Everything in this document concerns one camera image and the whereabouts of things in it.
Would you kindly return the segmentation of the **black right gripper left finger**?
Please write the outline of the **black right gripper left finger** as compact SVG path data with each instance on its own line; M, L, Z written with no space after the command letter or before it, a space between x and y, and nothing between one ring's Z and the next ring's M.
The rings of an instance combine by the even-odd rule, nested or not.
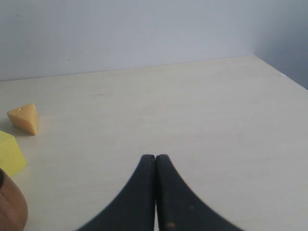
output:
M130 179L113 201L80 231L153 231L155 156L142 155Z

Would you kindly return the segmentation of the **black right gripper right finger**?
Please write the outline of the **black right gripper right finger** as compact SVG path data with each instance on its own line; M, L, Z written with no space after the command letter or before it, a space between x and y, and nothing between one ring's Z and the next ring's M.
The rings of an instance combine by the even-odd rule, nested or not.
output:
M189 188L166 154L156 157L156 207L161 231L240 231Z

